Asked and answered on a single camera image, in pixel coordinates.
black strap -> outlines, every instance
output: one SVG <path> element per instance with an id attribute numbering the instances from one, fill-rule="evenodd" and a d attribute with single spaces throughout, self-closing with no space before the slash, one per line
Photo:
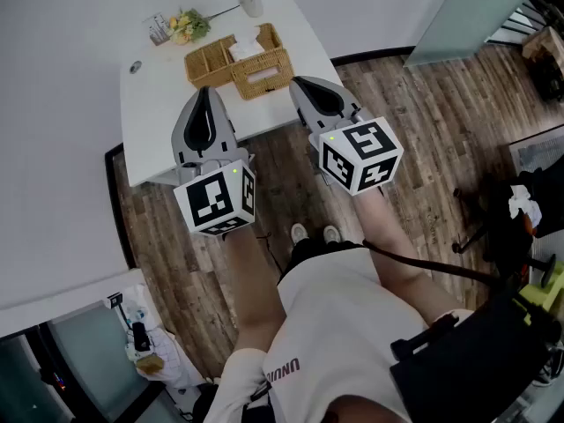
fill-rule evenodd
<path id="1" fill-rule="evenodd" d="M 391 252 L 377 248 L 374 244 L 366 240 L 364 240 L 362 244 L 367 248 L 369 248 L 370 250 L 373 250 L 378 254 L 382 254 L 383 256 L 389 257 L 400 263 L 409 264 L 410 266 L 415 266 L 417 268 L 422 268 L 424 270 L 446 272 L 447 274 L 452 274 L 453 276 L 460 276 L 461 278 L 470 278 L 472 280 L 477 280 L 482 284 L 486 284 L 487 286 L 491 286 L 493 289 L 500 289 L 503 287 L 503 282 L 500 279 L 495 278 L 494 276 L 490 276 L 489 274 L 485 274 L 483 272 L 469 270 L 468 268 L 464 268 L 462 266 L 455 266 L 453 264 L 431 262 L 429 260 L 419 260 L 416 258 L 399 256 L 398 254 L 392 254 Z"/>
<path id="2" fill-rule="evenodd" d="M 272 409 L 271 396 L 268 394 L 272 388 L 270 382 L 262 383 L 256 392 L 251 396 L 250 403 L 243 406 L 243 414 L 241 415 L 241 423 L 276 423 L 274 410 Z M 264 395 L 268 397 L 268 404 L 253 407 L 249 409 L 249 404 L 262 398 Z"/>

white sneaker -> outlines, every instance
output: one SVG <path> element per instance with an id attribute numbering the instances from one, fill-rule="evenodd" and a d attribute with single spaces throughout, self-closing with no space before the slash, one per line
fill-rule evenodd
<path id="1" fill-rule="evenodd" d="M 325 240 L 325 244 L 329 244 L 332 241 L 340 243 L 341 234 L 335 226 L 327 226 L 323 229 L 323 239 Z"/>
<path id="2" fill-rule="evenodd" d="M 290 231 L 290 234 L 292 236 L 292 242 L 294 246 L 298 244 L 298 242 L 305 240 L 306 238 L 309 238 L 306 227 L 304 227 L 300 223 L 296 223 L 292 226 L 292 230 Z"/>

black cable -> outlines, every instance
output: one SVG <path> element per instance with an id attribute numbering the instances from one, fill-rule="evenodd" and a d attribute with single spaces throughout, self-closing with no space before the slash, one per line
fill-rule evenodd
<path id="1" fill-rule="evenodd" d="M 133 329 L 131 328 L 131 326 L 130 326 L 130 323 L 127 321 L 127 316 L 125 316 L 125 312 L 123 311 L 122 304 L 118 304 L 117 307 L 120 308 L 120 313 L 122 314 L 123 321 L 125 322 L 125 324 L 127 325 L 127 327 L 128 327 L 130 330 L 133 330 Z"/>
<path id="2" fill-rule="evenodd" d="M 409 264 L 410 266 L 415 266 L 417 268 L 422 268 L 424 270 L 446 272 L 447 274 L 451 274 L 453 276 L 460 276 L 461 278 L 469 278 L 472 280 L 477 280 L 478 282 L 481 282 L 482 284 L 486 284 L 487 286 L 490 286 L 493 289 L 500 289 L 503 287 L 503 283 L 501 282 L 501 280 L 493 276 L 490 276 L 489 274 L 485 274 L 483 272 L 469 270 L 468 268 L 463 268 L 462 266 L 455 266 L 453 264 L 431 262 L 428 260 L 419 260 L 415 258 L 399 256 L 397 254 L 392 254 L 391 252 L 377 248 L 374 244 L 366 240 L 364 240 L 362 244 L 367 248 L 369 248 L 370 250 L 373 250 L 378 254 L 382 254 L 383 256 L 389 257 L 400 263 Z"/>
<path id="3" fill-rule="evenodd" d="M 276 259 L 276 257 L 274 256 L 274 254 L 272 254 L 271 251 L 271 244 L 268 242 L 268 239 L 272 236 L 272 232 L 267 233 L 265 236 L 257 236 L 256 239 L 257 240 L 265 240 L 266 241 L 266 250 L 269 252 L 269 254 L 272 257 L 272 260 L 274 260 L 274 263 L 276 264 L 276 266 L 278 267 L 278 270 L 280 271 L 280 274 L 284 274 L 284 271 L 282 270 L 282 268 L 280 267 L 280 263 L 278 263 L 278 260 Z"/>

dark floor trim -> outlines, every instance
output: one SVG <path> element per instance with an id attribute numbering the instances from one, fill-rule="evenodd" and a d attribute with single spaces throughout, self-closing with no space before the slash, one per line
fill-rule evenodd
<path id="1" fill-rule="evenodd" d="M 354 53 L 352 55 L 331 58 L 333 66 L 343 66 L 345 64 L 357 63 L 358 61 L 374 60 L 386 56 L 410 55 L 415 47 L 383 48 L 382 50 L 372 50 L 370 52 Z"/>
<path id="2" fill-rule="evenodd" d="M 486 44 L 496 44 L 499 46 L 507 46 L 507 47 L 522 47 L 521 44 L 517 44 L 516 42 L 507 42 L 507 41 L 496 41 L 496 40 L 489 40 Z"/>
<path id="3" fill-rule="evenodd" d="M 562 127 L 564 127 L 564 123 L 557 125 L 556 127 L 552 127 L 551 129 L 541 131 L 539 133 L 535 133 L 534 135 L 530 135 L 529 137 L 524 137 L 523 139 L 517 139 L 516 141 L 514 141 L 513 143 L 510 143 L 509 145 L 516 145 L 517 143 L 522 143 L 523 141 L 526 141 L 527 139 L 531 139 L 533 137 L 539 137 L 540 135 L 544 135 L 545 133 L 548 133 L 548 132 L 553 131 L 553 130 L 561 129 Z"/>
<path id="4" fill-rule="evenodd" d="M 106 177 L 108 178 L 108 191 L 109 201 L 112 204 L 112 213 L 114 213 L 115 228 L 117 229 L 117 236 L 122 245 L 123 256 L 127 267 L 132 270 L 137 268 L 137 262 L 133 256 L 133 249 L 131 249 L 130 239 L 127 236 L 127 229 L 125 228 L 125 221 L 123 219 L 122 207 L 120 206 L 120 197 L 117 193 L 117 180 L 115 179 L 114 157 L 123 152 L 123 143 L 114 147 L 111 151 L 107 151 L 104 155 L 104 162 L 106 163 Z"/>

